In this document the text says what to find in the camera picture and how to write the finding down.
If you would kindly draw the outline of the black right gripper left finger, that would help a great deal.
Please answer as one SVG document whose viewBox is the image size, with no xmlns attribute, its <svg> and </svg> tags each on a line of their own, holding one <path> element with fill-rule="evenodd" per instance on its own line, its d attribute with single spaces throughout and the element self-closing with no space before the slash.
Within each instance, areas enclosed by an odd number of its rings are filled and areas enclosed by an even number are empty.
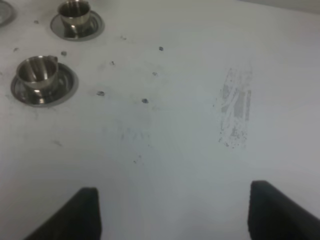
<svg viewBox="0 0 320 240">
<path fill-rule="evenodd" d="M 81 188 L 27 240 L 99 240 L 102 236 L 99 192 Z"/>
</svg>

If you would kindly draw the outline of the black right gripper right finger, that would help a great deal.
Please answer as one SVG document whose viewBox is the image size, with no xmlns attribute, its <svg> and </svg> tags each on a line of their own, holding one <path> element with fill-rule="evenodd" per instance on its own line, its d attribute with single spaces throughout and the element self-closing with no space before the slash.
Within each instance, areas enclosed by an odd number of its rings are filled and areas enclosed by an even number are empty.
<svg viewBox="0 0 320 240">
<path fill-rule="evenodd" d="M 250 185 L 247 226 L 252 240 L 320 238 L 320 219 L 265 180 Z"/>
</svg>

